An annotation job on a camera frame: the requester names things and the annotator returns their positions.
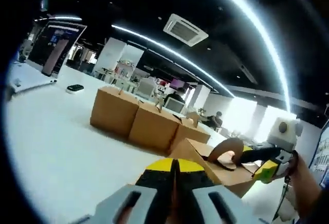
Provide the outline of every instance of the cardboard box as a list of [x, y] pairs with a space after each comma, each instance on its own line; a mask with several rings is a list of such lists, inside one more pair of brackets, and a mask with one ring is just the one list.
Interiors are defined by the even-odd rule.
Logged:
[[252, 187], [252, 173], [257, 170], [257, 166], [249, 166], [248, 170], [242, 166], [238, 166], [234, 171], [228, 171], [221, 166], [205, 161], [213, 147], [200, 143], [191, 139], [183, 139], [180, 141], [169, 157], [175, 159], [186, 159], [194, 161], [201, 165], [208, 177], [215, 184], [222, 184], [238, 197], [243, 197], [245, 193]]
[[199, 125], [193, 126], [193, 120], [185, 117], [180, 118], [181, 124], [179, 125], [175, 138], [172, 142], [171, 151], [175, 146], [184, 138], [189, 138], [200, 143], [207, 143], [210, 135]]
[[164, 109], [139, 102], [139, 109], [129, 134], [132, 143], [167, 152], [180, 121]]
[[138, 110], [138, 100], [119, 89], [99, 88], [90, 124], [107, 132], [128, 137]]

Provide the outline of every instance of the person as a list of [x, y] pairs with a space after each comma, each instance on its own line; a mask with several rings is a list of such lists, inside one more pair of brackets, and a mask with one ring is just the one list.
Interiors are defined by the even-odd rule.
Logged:
[[171, 97], [172, 99], [175, 99], [179, 102], [183, 102], [185, 104], [185, 101], [184, 99], [182, 98], [182, 95], [184, 95], [184, 88], [183, 87], [180, 87], [178, 88], [175, 93], [172, 93], [172, 94], [169, 94], [166, 96], [166, 98], [164, 99], [163, 103], [165, 104], [167, 101], [168, 101], [168, 98]]
[[215, 130], [216, 128], [221, 127], [223, 124], [223, 121], [221, 120], [221, 116], [222, 116], [222, 112], [218, 111], [216, 113], [216, 116], [214, 115], [208, 116], [207, 121], [203, 122], [203, 124]]

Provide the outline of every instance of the small black device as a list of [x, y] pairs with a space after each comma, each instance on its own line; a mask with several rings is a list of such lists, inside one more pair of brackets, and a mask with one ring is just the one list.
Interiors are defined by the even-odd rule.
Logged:
[[84, 87], [81, 84], [74, 84], [74, 85], [70, 85], [67, 87], [66, 92], [70, 93], [70, 94], [75, 94], [78, 92], [81, 92], [84, 89]]

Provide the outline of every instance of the led light strip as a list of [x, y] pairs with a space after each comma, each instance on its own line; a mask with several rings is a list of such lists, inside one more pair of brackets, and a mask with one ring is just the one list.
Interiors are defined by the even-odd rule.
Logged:
[[207, 77], [209, 77], [212, 81], [214, 81], [216, 84], [218, 84], [221, 88], [223, 88], [232, 97], [235, 97], [235, 95], [233, 95], [233, 93], [230, 92], [228, 90], [228, 88], [226, 88], [220, 81], [218, 81], [217, 79], [215, 79], [212, 75], [210, 75], [209, 73], [207, 73], [206, 71], [204, 71], [202, 68], [200, 68], [197, 65], [195, 65], [189, 59], [185, 58], [184, 56], [182, 56], [181, 54], [175, 52], [174, 50], [168, 48], [167, 46], [165, 46], [165, 45], [163, 45], [161, 43], [158, 43], [155, 40], [152, 40], [152, 39], [150, 39], [150, 38], [148, 38], [148, 37], [146, 37], [144, 35], [141, 35], [141, 34], [138, 34], [138, 33], [134, 32], [134, 31], [128, 30], [126, 28], [123, 28], [123, 27], [120, 27], [120, 26], [117, 26], [117, 25], [112, 25], [112, 27], [113, 28], [116, 28], [118, 30], [122, 30], [122, 31], [128, 32], [128, 33], [130, 33], [132, 35], [138, 36], [139, 38], [143, 38], [143, 39], [147, 40], [148, 42], [153, 43], [153, 44], [157, 45], [158, 47], [163, 48], [164, 50], [172, 53], [173, 55], [179, 57], [180, 59], [182, 59], [183, 61], [187, 62], [188, 64], [190, 64], [191, 66], [193, 66], [194, 68], [196, 68], [197, 70], [199, 70], [200, 72], [202, 72], [204, 75], [206, 75]]
[[274, 44], [272, 43], [265, 27], [262, 25], [259, 18], [256, 16], [256, 14], [253, 12], [250, 6], [246, 3], [245, 0], [232, 0], [241, 10], [242, 12], [250, 19], [250, 21], [253, 23], [253, 25], [258, 30], [259, 34], [261, 35], [262, 39], [265, 42], [265, 45], [268, 49], [268, 52], [270, 53], [272, 60], [274, 62], [274, 65], [277, 69], [277, 72], [279, 74], [279, 79], [281, 81], [281, 85], [284, 92], [284, 98], [286, 102], [287, 111], [290, 113], [290, 99], [289, 99], [289, 90], [288, 90], [288, 83], [287, 79], [283, 70], [283, 66], [280, 62], [279, 55], [274, 47]]
[[36, 21], [41, 21], [41, 20], [78, 20], [81, 21], [82, 18], [80, 17], [70, 17], [70, 16], [55, 16], [55, 17], [45, 17], [45, 18], [40, 18], [38, 20], [34, 20]]

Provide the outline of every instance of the ceiling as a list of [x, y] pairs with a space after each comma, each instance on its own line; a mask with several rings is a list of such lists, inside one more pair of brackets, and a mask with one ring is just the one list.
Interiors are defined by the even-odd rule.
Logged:
[[[328, 44], [314, 18], [298, 0], [247, 0], [263, 21], [283, 65], [290, 96], [318, 105], [329, 103]], [[193, 47], [163, 32], [172, 13], [209, 37]], [[283, 94], [282, 85], [268, 49], [255, 26], [231, 0], [49, 0], [40, 17], [77, 15], [88, 28], [79, 39], [92, 50], [115, 37], [132, 41], [178, 63], [225, 92], [211, 79], [182, 59], [141, 38], [111, 27], [119, 25], [163, 43], [184, 55], [224, 85], [243, 86]], [[147, 64], [182, 74], [177, 66], [151, 55]]]

